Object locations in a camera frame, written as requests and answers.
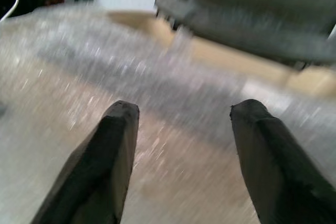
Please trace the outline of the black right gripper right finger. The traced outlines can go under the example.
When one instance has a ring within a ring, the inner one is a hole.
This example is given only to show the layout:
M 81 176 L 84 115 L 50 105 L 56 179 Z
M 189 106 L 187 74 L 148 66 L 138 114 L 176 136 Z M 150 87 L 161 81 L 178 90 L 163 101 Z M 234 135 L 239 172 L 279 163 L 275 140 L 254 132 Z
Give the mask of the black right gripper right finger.
M 240 169 L 261 223 L 335 223 L 335 182 L 258 100 L 231 107 Z

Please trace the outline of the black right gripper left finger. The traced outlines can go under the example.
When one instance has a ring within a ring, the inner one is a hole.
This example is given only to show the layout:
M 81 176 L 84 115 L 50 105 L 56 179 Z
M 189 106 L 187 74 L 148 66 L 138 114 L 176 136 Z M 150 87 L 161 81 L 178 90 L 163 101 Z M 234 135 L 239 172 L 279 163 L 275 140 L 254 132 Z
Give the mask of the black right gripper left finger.
M 70 154 L 32 223 L 120 223 L 133 169 L 139 107 L 117 101 Z

